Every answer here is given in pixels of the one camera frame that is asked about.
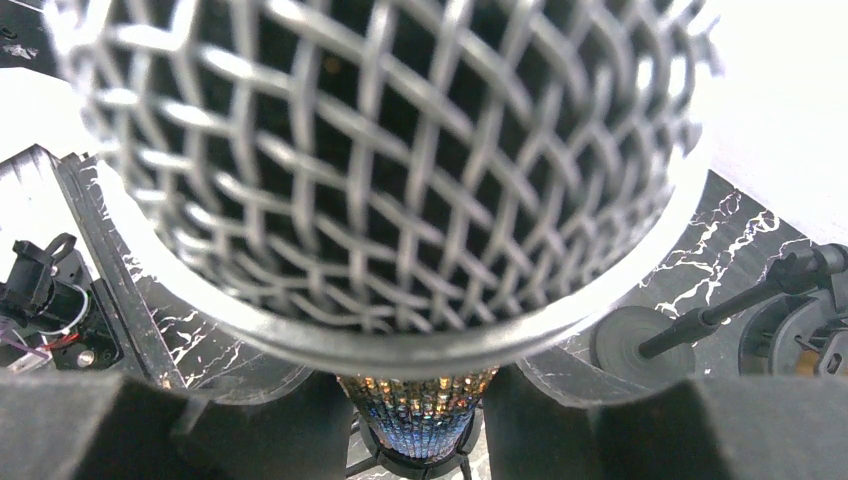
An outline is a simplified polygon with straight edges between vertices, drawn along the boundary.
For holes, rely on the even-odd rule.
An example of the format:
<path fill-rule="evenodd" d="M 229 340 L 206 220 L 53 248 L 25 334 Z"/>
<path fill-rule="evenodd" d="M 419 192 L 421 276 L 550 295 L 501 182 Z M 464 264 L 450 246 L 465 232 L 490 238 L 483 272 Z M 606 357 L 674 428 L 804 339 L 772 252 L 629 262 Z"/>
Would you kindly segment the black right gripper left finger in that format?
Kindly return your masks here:
<path fill-rule="evenodd" d="M 341 479 L 352 408 L 312 374 L 261 405 L 223 405 L 114 373 L 3 375 L 5 479 Z"/>

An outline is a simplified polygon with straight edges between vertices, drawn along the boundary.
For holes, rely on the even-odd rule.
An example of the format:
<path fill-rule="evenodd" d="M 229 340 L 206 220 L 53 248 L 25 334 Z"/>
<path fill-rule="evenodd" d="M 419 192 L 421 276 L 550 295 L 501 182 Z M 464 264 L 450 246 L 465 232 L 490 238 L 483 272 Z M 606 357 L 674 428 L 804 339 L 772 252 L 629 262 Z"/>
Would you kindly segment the glitter silver-head microphone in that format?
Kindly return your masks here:
<path fill-rule="evenodd" d="M 707 165 L 709 1 L 49 1 L 162 284 L 435 461 L 497 369 L 663 260 Z"/>

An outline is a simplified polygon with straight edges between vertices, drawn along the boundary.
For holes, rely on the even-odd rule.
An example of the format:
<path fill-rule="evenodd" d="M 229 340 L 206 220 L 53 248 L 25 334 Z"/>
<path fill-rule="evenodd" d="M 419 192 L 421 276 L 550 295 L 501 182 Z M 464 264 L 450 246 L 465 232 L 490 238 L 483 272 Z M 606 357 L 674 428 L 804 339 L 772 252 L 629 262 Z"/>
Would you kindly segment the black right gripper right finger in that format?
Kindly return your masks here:
<path fill-rule="evenodd" d="M 843 479 L 847 383 L 693 378 L 628 401 L 580 405 L 517 367 L 483 400 L 496 479 Z"/>

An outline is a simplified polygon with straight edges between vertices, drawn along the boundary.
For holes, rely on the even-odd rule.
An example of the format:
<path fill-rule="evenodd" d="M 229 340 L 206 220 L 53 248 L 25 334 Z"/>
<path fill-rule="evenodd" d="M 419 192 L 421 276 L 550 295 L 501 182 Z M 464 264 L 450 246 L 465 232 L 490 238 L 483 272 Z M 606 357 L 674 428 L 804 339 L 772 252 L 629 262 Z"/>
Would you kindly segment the black tripod microphone stand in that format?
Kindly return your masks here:
<path fill-rule="evenodd" d="M 345 478 L 360 479 L 371 470 L 382 468 L 386 473 L 399 479 L 440 479 L 454 473 L 458 473 L 461 479 L 474 479 L 474 468 L 470 456 L 482 436 L 483 417 L 483 408 L 479 404 L 471 416 L 470 424 L 460 435 L 450 453 L 438 461 L 425 461 L 404 456 L 383 446 L 376 433 L 365 422 L 364 417 L 354 409 L 350 424 L 349 448 L 358 441 L 368 455 L 348 465 Z"/>

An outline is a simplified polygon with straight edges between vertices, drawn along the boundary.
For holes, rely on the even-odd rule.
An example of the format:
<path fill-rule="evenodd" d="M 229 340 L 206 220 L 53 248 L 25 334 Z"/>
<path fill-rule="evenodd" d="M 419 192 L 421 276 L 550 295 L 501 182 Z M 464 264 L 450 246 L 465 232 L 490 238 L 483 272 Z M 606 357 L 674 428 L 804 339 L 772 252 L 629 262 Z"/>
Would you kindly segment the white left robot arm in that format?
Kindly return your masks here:
<path fill-rule="evenodd" d="M 45 248 L 14 242 L 15 259 L 1 283 L 3 370 L 107 370 L 124 359 L 111 299 L 89 275 L 76 242 L 70 233 Z"/>

